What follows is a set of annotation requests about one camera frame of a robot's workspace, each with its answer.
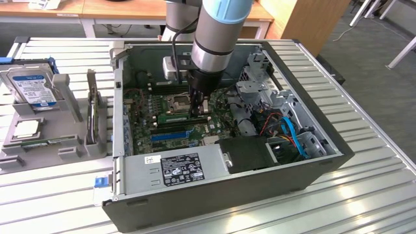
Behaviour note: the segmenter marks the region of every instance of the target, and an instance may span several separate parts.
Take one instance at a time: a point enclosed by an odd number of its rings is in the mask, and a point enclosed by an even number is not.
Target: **hard drive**
[[[15,60],[0,65],[0,77],[16,102],[31,104],[36,111],[52,109],[56,101],[63,100],[52,86],[56,73],[53,59]]]

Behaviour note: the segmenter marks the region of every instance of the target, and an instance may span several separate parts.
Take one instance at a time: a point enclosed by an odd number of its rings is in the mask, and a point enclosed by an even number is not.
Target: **blue latch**
[[[0,57],[0,64],[11,64],[13,62],[13,58]]]
[[[95,188],[104,188],[108,187],[108,177],[99,177],[96,178],[96,184],[95,184]]]

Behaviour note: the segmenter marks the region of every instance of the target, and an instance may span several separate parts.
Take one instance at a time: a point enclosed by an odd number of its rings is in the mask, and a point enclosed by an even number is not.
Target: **gray floor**
[[[385,65],[391,62],[408,42],[381,25],[363,19],[340,41],[332,40],[349,28],[353,17],[347,11],[340,19],[331,38],[321,50],[321,56],[344,75],[344,88],[369,113],[393,141],[416,161],[416,53],[405,57],[393,70]],[[124,34],[127,25],[115,31]],[[80,25],[0,23],[0,56],[4,56],[16,36],[31,37],[84,37]],[[107,29],[96,26],[97,37],[108,35]],[[155,38],[159,27],[144,29],[133,26],[125,37]]]

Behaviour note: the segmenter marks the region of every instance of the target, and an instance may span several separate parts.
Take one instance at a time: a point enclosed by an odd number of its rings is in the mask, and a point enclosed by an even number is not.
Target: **metal slatted table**
[[[111,40],[31,38],[27,44],[16,44],[11,53],[25,59],[53,56],[60,71],[69,73],[77,98],[87,97],[85,72],[87,68],[95,69],[100,92],[111,100]],[[136,233],[415,233],[415,164],[303,45],[291,40],[269,43],[356,152],[355,157],[303,191]],[[283,79],[277,79],[288,88]],[[0,87],[0,92],[0,139],[4,139],[13,109],[7,89]],[[111,134],[108,130],[109,150]],[[112,158],[105,157],[1,175],[0,233],[117,233],[92,199],[93,179],[111,168]]]

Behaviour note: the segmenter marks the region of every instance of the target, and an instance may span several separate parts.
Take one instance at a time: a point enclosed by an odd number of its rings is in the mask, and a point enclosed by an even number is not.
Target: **power supply label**
[[[37,107],[53,106],[56,104],[52,90],[47,87],[51,84],[47,83],[44,76],[13,77],[13,82],[29,104]]]
[[[165,186],[205,179],[197,153],[161,158],[160,164]]]

